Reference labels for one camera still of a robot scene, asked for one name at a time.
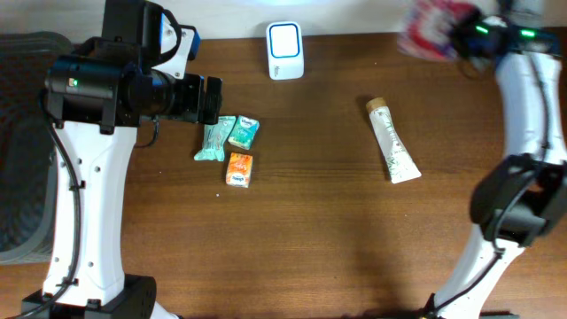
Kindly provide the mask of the teal tissue pack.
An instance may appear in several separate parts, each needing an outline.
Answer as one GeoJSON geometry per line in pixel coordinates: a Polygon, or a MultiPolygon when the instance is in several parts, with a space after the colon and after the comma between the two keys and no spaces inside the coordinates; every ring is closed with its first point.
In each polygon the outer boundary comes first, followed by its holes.
{"type": "Polygon", "coordinates": [[[229,134],[228,142],[238,148],[249,150],[259,128],[259,121],[239,115],[233,130],[229,134]]]}

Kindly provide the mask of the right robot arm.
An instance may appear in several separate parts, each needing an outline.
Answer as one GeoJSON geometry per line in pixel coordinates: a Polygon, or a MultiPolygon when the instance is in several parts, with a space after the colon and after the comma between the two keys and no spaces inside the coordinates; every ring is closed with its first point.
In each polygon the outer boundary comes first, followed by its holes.
{"type": "Polygon", "coordinates": [[[476,187],[470,239],[453,274],[422,318],[481,318],[509,265],[566,213],[566,143],[559,105],[558,37],[541,28],[541,1],[501,1],[495,15],[473,12],[451,30],[466,60],[493,64],[501,91],[504,158],[476,187]]]}

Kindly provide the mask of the orange tissue pack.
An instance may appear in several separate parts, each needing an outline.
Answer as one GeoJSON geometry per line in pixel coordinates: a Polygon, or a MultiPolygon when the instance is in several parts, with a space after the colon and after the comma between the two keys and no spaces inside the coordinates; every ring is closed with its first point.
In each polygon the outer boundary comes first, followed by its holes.
{"type": "Polygon", "coordinates": [[[226,172],[226,184],[248,188],[251,181],[253,156],[232,152],[226,172]]]}

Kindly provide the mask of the mint toilet tissue wipes pack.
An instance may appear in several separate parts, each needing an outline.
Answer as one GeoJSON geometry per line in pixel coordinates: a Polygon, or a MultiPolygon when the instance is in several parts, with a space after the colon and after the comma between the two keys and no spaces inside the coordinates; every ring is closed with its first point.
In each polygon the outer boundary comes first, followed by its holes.
{"type": "Polygon", "coordinates": [[[224,144],[228,140],[236,120],[236,116],[220,116],[217,124],[205,125],[202,149],[196,153],[194,160],[223,162],[225,159],[224,144]]]}

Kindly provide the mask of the white tube with cork cap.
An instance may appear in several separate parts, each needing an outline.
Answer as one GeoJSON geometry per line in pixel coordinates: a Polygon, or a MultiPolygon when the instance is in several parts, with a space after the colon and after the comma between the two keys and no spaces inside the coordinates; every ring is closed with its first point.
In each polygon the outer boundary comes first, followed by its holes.
{"type": "Polygon", "coordinates": [[[381,97],[366,104],[369,119],[393,184],[407,182],[422,176],[402,143],[392,120],[391,112],[381,97]]]}

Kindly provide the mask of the red purple floral tissue pack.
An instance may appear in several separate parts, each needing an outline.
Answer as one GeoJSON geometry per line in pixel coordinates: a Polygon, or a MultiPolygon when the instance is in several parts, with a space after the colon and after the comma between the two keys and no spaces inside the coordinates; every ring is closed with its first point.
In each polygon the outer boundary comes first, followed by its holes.
{"type": "Polygon", "coordinates": [[[416,0],[398,33],[398,50],[408,56],[431,61],[455,60],[450,40],[455,25],[477,10],[477,6],[453,0],[416,0]]]}

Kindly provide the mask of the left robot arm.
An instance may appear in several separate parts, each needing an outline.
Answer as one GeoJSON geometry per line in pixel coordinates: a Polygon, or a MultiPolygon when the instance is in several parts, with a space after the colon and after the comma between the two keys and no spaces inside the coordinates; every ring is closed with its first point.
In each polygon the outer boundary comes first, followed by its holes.
{"type": "Polygon", "coordinates": [[[200,38],[150,1],[109,1],[101,36],[50,67],[38,105],[57,150],[54,246],[24,318],[166,318],[151,276],[123,269],[123,198],[144,120],[214,125],[222,81],[189,74],[200,38]]]}

